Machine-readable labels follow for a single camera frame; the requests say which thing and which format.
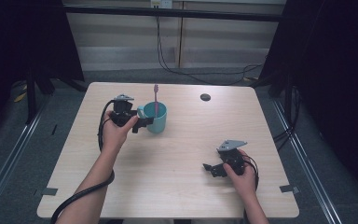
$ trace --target table surface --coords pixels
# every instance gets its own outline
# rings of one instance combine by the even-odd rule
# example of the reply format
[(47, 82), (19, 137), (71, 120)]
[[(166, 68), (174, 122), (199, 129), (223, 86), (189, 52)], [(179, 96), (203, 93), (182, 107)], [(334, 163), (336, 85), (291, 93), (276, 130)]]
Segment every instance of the table surface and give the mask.
[[(216, 149), (226, 139), (256, 161), (258, 199), (267, 217), (296, 217), (288, 185), (255, 90), (248, 87), (158, 85), (158, 100), (168, 108), (166, 129), (129, 133), (115, 163), (101, 217), (122, 218), (240, 218), (243, 204), (229, 177), (212, 177), (203, 163), (221, 163)], [(154, 101), (153, 84), (92, 83), (62, 149), (48, 188), (37, 209), (51, 217), (76, 190), (99, 155), (97, 130), (103, 107), (124, 93), (134, 98), (133, 109)], [(200, 99), (203, 93), (211, 100)]]

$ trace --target gray floor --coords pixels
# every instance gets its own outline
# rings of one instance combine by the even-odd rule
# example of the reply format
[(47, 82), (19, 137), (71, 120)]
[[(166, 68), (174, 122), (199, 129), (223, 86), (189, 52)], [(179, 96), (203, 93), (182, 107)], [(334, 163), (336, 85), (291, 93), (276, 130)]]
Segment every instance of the gray floor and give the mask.
[[(208, 68), (186, 69), (186, 71), (211, 73), (216, 71), (236, 72), (241, 69)], [(247, 73), (246, 76), (257, 77), (259, 71), (260, 68), (255, 69)], [(162, 69), (86, 72), (85, 77), (87, 81), (84, 85), (86, 86), (93, 81), (203, 84), (193, 77), (175, 75)], [(198, 75), (196, 77), (218, 85), (225, 85), (241, 79), (241, 75)], [(247, 86), (249, 83), (249, 81), (241, 81), (235, 85)], [(38, 94), (38, 102), (44, 102), (46, 99), (47, 105), (0, 195), (0, 223), (48, 223), (48, 220), (36, 215), (36, 209), (41, 199), (39, 192), (48, 183), (84, 97), (84, 92), (75, 91), (60, 81), (54, 80), (54, 85), (56, 91), (53, 95)], [(0, 117), (0, 168), (5, 163), (11, 149), (16, 145), (26, 121), (26, 101), (23, 100), (19, 103), (12, 101), (19, 91), (20, 88), (13, 89), (12, 96), (7, 101)], [(270, 99), (267, 91), (268, 87), (256, 89), (271, 134), (275, 136), (283, 131), (283, 127), (273, 102), (274, 100), (281, 101), (282, 97)], [(358, 223), (358, 183), (337, 160), (329, 145), (321, 139), (317, 127), (304, 106), (300, 110), (296, 134), (337, 209), (341, 223)], [(299, 193), (295, 194), (295, 197), (300, 215), (292, 219), (271, 218), (270, 223), (329, 223), (297, 154), (289, 143), (282, 148), (280, 156), (289, 182), (299, 189)], [(144, 223), (142, 220), (126, 221), (128, 223)]]

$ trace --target hand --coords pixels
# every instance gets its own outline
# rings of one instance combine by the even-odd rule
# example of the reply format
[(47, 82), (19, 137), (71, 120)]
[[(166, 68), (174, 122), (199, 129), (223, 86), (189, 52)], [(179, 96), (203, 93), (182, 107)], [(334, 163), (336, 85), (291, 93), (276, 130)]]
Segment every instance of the hand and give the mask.
[(123, 127), (118, 127), (111, 119), (112, 111), (106, 111), (103, 120), (107, 120), (103, 126), (103, 150), (120, 151), (127, 139), (127, 133), (138, 121), (137, 116), (133, 116)]
[[(244, 156), (245, 160), (250, 162), (247, 158), (247, 154), (239, 149), (239, 152)], [(243, 175), (237, 175), (232, 170), (231, 166), (227, 163), (223, 164), (227, 175), (231, 178), (234, 188), (238, 194), (240, 194), (242, 200), (245, 202), (247, 199), (253, 199), (255, 197), (255, 172), (252, 167), (245, 163), (245, 172)]]

